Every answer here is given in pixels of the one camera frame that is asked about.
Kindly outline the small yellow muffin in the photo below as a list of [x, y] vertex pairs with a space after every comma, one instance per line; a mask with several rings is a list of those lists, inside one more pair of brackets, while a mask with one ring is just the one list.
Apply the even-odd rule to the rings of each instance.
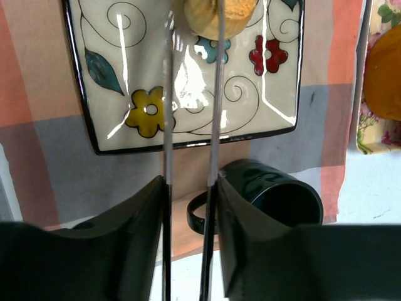
[[217, 41], [219, 25], [224, 21], [225, 40], [235, 37], [247, 26], [257, 1], [224, 1], [224, 12], [219, 12], [221, 1], [184, 1], [184, 15], [189, 28], [198, 36]]

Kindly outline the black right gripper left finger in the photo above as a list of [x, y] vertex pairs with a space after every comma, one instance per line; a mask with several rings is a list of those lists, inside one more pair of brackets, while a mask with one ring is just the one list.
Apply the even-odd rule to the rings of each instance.
[[2, 300], [148, 300], [164, 180], [71, 229], [1, 223]]

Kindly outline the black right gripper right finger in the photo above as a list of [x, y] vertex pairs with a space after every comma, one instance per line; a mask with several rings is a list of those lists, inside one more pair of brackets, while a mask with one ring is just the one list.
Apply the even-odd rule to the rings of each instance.
[[217, 182], [217, 224], [230, 300], [399, 300], [400, 226], [290, 228]]

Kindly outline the metal kitchen tongs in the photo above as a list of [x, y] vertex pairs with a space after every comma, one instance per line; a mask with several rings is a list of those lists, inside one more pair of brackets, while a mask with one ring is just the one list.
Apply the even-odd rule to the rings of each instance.
[[[164, 186], [162, 198], [162, 300], [171, 299], [171, 254], [172, 254], [172, 174], [173, 174], [173, 67], [174, 67], [174, 13], [172, 1], [167, 1], [165, 20], [165, 58], [164, 58]], [[207, 182], [207, 202], [204, 226], [204, 245], [202, 253], [202, 269], [200, 278], [200, 300], [209, 300], [211, 296], [212, 256], [214, 249], [214, 227], [217, 201], [217, 178], [219, 161], [219, 135], [222, 113], [222, 80], [224, 75], [225, 52], [225, 2], [217, 2], [218, 33], [217, 62], [214, 83], [214, 103], [211, 132], [211, 154], [209, 177]]]

